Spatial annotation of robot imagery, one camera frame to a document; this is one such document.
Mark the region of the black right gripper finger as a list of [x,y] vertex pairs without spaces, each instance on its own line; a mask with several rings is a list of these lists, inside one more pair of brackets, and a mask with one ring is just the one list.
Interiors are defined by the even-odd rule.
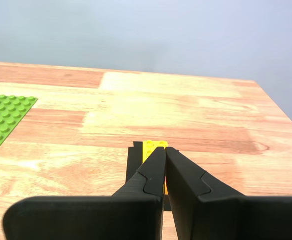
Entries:
[[166,148],[166,183],[181,240],[292,240],[292,196],[246,196]]
[[159,240],[165,149],[156,148],[111,196],[35,196],[10,206],[8,240]]

